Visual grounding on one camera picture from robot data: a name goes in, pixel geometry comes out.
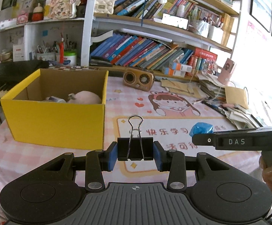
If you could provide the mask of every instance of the white handbag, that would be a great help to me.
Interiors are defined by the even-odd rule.
[[[96,0],[94,12],[113,14],[114,2],[114,0]]]

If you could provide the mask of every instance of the wall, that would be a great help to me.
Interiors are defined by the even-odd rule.
[[[251,0],[242,0],[240,24],[232,60],[237,63],[231,80],[272,94],[272,36],[250,14]],[[248,22],[262,35],[247,33]]]

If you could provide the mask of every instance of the metal clip handle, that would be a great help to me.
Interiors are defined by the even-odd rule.
[[[130,122],[130,119],[131,118],[140,118],[141,119],[141,121],[140,121],[140,123],[138,124],[138,127],[137,128],[134,128],[133,127],[133,124]],[[127,159],[129,159],[129,154],[130,154],[130,148],[131,148],[131,142],[132,142],[132,138],[133,138],[133,131],[134,130],[138,130],[138,137],[139,137],[139,141],[140,141],[140,146],[141,146],[141,152],[142,152],[142,157],[143,157],[143,159],[144,159],[144,153],[143,153],[143,147],[142,147],[142,139],[141,139],[141,130],[140,130],[140,125],[142,124],[142,122],[143,122],[143,118],[141,117],[141,116],[139,116],[139,115],[132,115],[132,116],[130,116],[129,118],[128,118],[128,122],[129,122],[129,124],[131,125],[131,130],[130,130],[130,140],[129,140],[129,148],[128,148],[128,154],[127,154]]]

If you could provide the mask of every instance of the pink checkered tablecloth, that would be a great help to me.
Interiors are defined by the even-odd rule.
[[[105,109],[105,136],[104,149],[108,148],[112,141],[117,138],[116,119],[119,117],[128,117],[133,114],[138,114],[144,118],[197,118],[198,121],[203,121],[206,118],[223,118],[216,111],[206,107],[203,104],[195,104],[183,113],[177,111],[169,111],[166,109],[160,110],[153,103],[154,94],[169,94],[161,87],[159,82],[155,82],[151,92],[143,92],[137,89],[129,88],[123,85],[122,78],[109,77],[107,86],[107,103]],[[188,102],[193,102],[195,98],[188,98]],[[65,153],[73,152],[75,156],[85,155],[88,151],[77,149],[55,148],[49,146],[40,146],[27,143],[20,143],[13,139],[6,121],[0,126],[0,191],[10,181],[20,177],[21,175],[33,170],[34,168],[48,162],[49,160]],[[221,160],[250,173],[258,166],[258,152],[235,152],[220,157]],[[166,182],[168,173],[159,172],[143,172],[133,175],[128,173],[123,164],[116,163],[114,171],[103,173],[106,183],[115,182]],[[76,177],[76,183],[80,186],[84,185],[85,173],[79,171]],[[191,175],[188,184],[195,183],[194,175]]]

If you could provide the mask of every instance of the table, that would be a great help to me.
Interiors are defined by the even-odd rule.
[[[176,104],[164,107],[154,95]],[[124,86],[122,78],[109,77],[107,86],[107,103],[105,109],[104,149],[108,148],[117,137],[128,137],[130,126],[127,118],[133,114],[144,117],[142,126],[143,137],[153,136],[165,149],[177,149],[187,155],[205,151],[240,170],[251,173],[258,167],[259,152],[227,152],[215,151],[213,147],[197,147],[191,143],[188,134],[196,122],[210,122],[215,130],[234,129],[231,123],[222,115],[203,104],[195,104],[181,110],[183,104],[192,103],[195,98],[175,96],[168,93],[155,82],[150,92]],[[28,143],[20,143],[13,139],[6,121],[0,126],[0,191],[12,180],[65,153],[73,152],[75,156],[85,155],[87,150],[54,148]],[[187,173],[188,186],[195,183],[193,172]],[[168,172],[160,173],[153,161],[117,162],[113,172],[103,172],[106,184],[108,182],[164,182]],[[77,172],[76,183],[84,186],[85,173]]]

